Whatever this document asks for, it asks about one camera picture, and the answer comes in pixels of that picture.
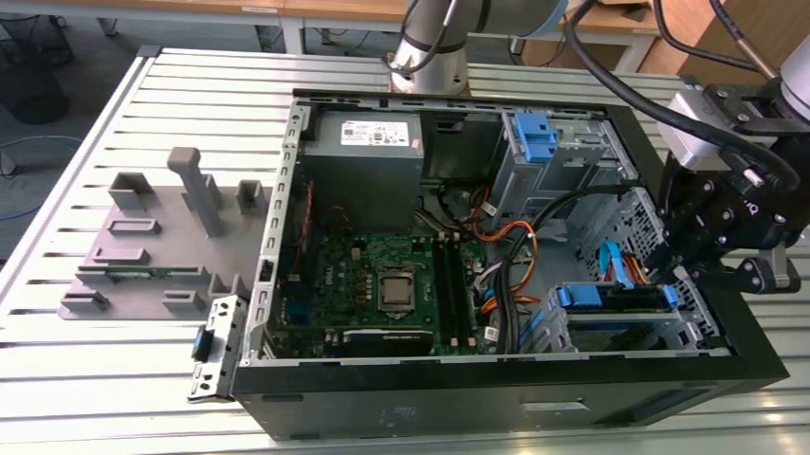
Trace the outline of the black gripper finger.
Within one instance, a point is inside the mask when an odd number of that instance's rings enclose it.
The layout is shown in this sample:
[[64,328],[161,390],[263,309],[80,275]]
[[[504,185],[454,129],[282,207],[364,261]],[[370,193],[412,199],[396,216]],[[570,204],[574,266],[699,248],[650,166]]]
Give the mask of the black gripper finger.
[[801,289],[801,277],[786,246],[761,250],[757,257],[745,258],[737,267],[701,264],[695,268],[695,282],[749,294],[795,294]]
[[705,229],[665,229],[663,242],[654,248],[645,265],[654,282],[674,284],[679,277],[675,269],[690,271],[705,262],[711,252],[710,238]]

